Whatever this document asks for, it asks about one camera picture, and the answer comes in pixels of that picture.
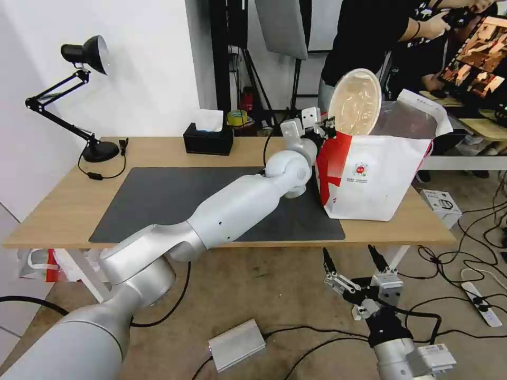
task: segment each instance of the lamp arm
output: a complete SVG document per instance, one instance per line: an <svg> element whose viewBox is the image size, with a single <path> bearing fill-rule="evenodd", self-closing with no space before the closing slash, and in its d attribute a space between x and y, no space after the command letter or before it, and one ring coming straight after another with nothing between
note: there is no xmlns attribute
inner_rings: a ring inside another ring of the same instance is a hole
<svg viewBox="0 0 507 380"><path fill-rule="evenodd" d="M61 82L55 84L54 86L48 88L47 90L41 92L40 94L28 98L25 101L25 105L31 109L34 112L37 112L38 114L44 116L45 118L55 122L59 126L65 128L66 130L72 132L73 134L81 137L82 139L86 140L89 144L94 145L97 143L97 140L95 139L94 134L86 133L84 130L82 130L79 127L76 127L75 125L72 125L65 120L59 118L58 116L54 115L53 113L47 111L45 109L45 106L57 101L58 99L64 97L68 93L80 88L81 86L88 83L90 77L90 72L85 69L79 69L74 74L69 76L68 78L65 78ZM81 80L81 83L76 84L75 86L69 88L68 90L65 90L63 92L57 93L57 94L50 94L51 91L54 91L58 87L64 85L65 83L69 82L70 80L74 78L79 78Z"/></svg>

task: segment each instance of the table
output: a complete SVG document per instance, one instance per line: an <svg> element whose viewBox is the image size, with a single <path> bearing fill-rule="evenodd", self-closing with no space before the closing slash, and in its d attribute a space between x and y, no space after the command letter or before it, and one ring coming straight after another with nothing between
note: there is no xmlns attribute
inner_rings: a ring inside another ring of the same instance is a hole
<svg viewBox="0 0 507 380"><path fill-rule="evenodd" d="M103 301L109 291L87 264L79 249L106 249L114 244L90 243L106 209L133 167L210 167L262 166L263 137L237 137L231 155L210 156L187 154L182 138L136 137L127 148L127 169L114 179L90 180L74 167L37 208L9 236L4 246L11 249L64 249L68 259L82 271L83 282L93 295ZM272 138L267 157L284 149L282 138ZM106 163L82 162L85 170L113 175L121 169L122 157ZM231 242L225 248L308 247L336 244L377 244L388 246L387 259L395 268L412 244L453 243L454 236L411 187L390 222L342 221L346 238L343 241Z"/></svg>
<svg viewBox="0 0 507 380"><path fill-rule="evenodd" d="M438 99L427 91L421 91L421 94L446 107L462 107L463 104L451 96L445 99ZM449 114L449 120L453 128L464 129L470 134L478 135L490 144L484 148L477 156L428 156L422 169L425 170L504 170L507 167L507 156L490 156L489 150L494 147L496 151L502 151L507 148L507 128L501 127L494 121L494 112L491 110L480 110L485 118L458 119Z"/></svg>

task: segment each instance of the silver box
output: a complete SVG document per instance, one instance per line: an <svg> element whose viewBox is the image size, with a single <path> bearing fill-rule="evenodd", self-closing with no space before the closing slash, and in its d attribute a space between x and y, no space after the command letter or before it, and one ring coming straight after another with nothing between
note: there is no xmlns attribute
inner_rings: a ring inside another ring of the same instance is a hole
<svg viewBox="0 0 507 380"><path fill-rule="evenodd" d="M266 342L254 319L220 334L209 341L218 372L262 350Z"/></svg>

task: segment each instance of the camera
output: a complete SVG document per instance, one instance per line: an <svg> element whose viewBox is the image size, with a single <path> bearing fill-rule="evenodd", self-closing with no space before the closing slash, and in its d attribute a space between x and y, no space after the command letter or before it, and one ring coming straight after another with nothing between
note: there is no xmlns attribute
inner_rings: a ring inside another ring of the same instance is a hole
<svg viewBox="0 0 507 380"><path fill-rule="evenodd" d="M475 16L476 14L469 7L451 8L442 20L455 29L466 27Z"/></svg>

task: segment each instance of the light stand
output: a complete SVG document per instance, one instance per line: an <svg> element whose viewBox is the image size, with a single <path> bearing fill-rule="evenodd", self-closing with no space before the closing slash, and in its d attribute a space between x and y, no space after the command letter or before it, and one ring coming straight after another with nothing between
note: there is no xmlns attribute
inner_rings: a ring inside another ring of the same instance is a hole
<svg viewBox="0 0 507 380"><path fill-rule="evenodd" d="M107 63L107 47L102 36L94 36L90 38L84 45L63 45L61 48L62 56L65 60L74 64L78 70L70 77L55 84L53 87L41 92L40 94L28 98L25 105L34 112L46 117L47 119L62 126L66 130L81 137L87 142L86 148L82 152L82 158L88 162L97 163L104 162L116 157L120 153L120 149L114 142L102 142L95 138L95 134L85 129L76 127L58 116L46 110L46 106L64 97L68 93L80 88L89 81L90 71L84 68L84 63L90 65L98 72L106 74ZM73 87L57 93L51 93L74 78L81 80L80 83Z"/></svg>

